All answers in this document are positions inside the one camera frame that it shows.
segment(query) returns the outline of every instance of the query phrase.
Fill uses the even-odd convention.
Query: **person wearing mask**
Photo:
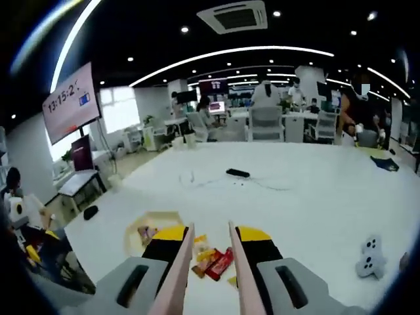
[[[178,104],[177,96],[178,96],[177,92],[174,91],[171,93],[171,98],[172,98],[171,109],[172,109],[173,118],[181,118],[184,116],[184,111],[182,110],[182,104]]]
[[[320,112],[320,108],[316,105],[317,99],[313,98],[310,105],[306,107],[306,110],[310,111],[311,113],[318,114]]]
[[[296,77],[293,80],[293,86],[290,87],[288,92],[290,103],[292,103],[293,107],[298,111],[302,109],[302,105],[305,103],[305,97],[303,95],[300,85],[301,80],[298,77]]]
[[[197,104],[197,112],[208,129],[220,127],[221,124],[209,113],[210,98],[202,96]]]
[[[364,130],[381,134],[379,116],[369,101],[369,75],[364,70],[358,70],[351,80],[351,88],[343,91],[341,98],[341,113],[339,119],[339,135],[341,131],[350,136],[356,134],[356,125],[363,124]]]

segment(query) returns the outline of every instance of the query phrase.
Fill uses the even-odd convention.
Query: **cable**
[[[106,138],[104,136],[104,131],[102,130],[102,125],[101,125],[99,119],[96,122],[98,123],[98,132],[99,132],[99,135],[100,135],[99,138],[100,138],[100,142],[102,144],[102,147],[108,149],[107,153],[109,153],[110,160],[114,161],[114,164],[113,164],[113,167],[112,167],[112,172],[114,174],[117,174],[118,173],[117,159],[113,155],[113,153],[110,149],[110,146],[108,145],[108,142],[106,141]]]

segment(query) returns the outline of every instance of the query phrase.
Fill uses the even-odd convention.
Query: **ceiling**
[[[207,78],[209,73],[223,77],[236,75],[236,68],[241,68],[240,74],[255,74],[256,68],[246,68],[251,66],[263,66],[259,71],[270,68],[272,73],[292,74],[293,68],[279,66],[296,68],[309,62],[324,68],[329,78],[339,81],[350,79],[351,71],[361,64],[381,72],[406,91],[412,86],[412,80],[417,78],[420,59],[414,40],[417,38],[414,9],[368,7],[355,2],[340,3],[326,9],[319,3],[312,6],[265,0],[267,30],[224,35],[215,33],[196,15],[203,9],[231,2],[234,1],[213,0],[210,5],[207,1],[166,1],[163,4],[161,1],[102,0],[73,42],[60,80],[91,61],[97,88],[101,87],[100,81],[105,81],[103,87],[129,85],[187,58],[224,49],[261,45],[318,49],[333,53],[334,57],[285,50],[234,52],[183,64],[159,73],[137,87],[164,85],[163,80],[179,78],[196,82]],[[47,0],[13,3],[3,12],[4,25],[1,29],[5,36],[2,47],[6,49],[2,51],[1,67],[4,73],[8,72],[30,32],[56,5],[56,1]],[[20,71],[13,77],[5,76],[2,94],[7,105],[0,108],[0,125],[7,130],[41,111],[61,47],[88,4],[89,1],[82,1],[72,7],[48,31]],[[275,10],[282,13],[279,18],[273,17]],[[368,22],[367,16],[373,10],[378,12],[377,18]],[[183,26],[188,26],[190,31],[181,33]],[[356,36],[350,35],[352,30],[357,31]],[[405,51],[408,56],[409,84],[405,82],[406,72],[400,51]],[[372,75],[371,80],[372,91],[380,91],[385,96],[396,93],[398,97],[403,97],[399,90],[376,75]],[[16,119],[11,119],[12,114],[16,114]]]

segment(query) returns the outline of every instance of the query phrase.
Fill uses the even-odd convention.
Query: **computer monitor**
[[[188,102],[195,102],[197,100],[197,92],[188,91],[188,92],[180,92],[177,94],[177,102],[178,104],[184,104]]]
[[[224,102],[211,102],[209,106],[210,114],[222,114],[224,113]]]
[[[89,135],[85,135],[72,143],[72,160],[75,171],[95,169]]]

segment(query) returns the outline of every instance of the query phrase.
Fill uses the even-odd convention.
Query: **tv screen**
[[[197,100],[196,91],[180,92],[177,95],[178,104],[184,104],[184,103],[193,102],[196,100]]]
[[[51,144],[100,117],[92,81],[92,66],[78,69],[42,105]]]
[[[214,79],[198,82],[201,95],[229,94],[229,86],[226,79]]]

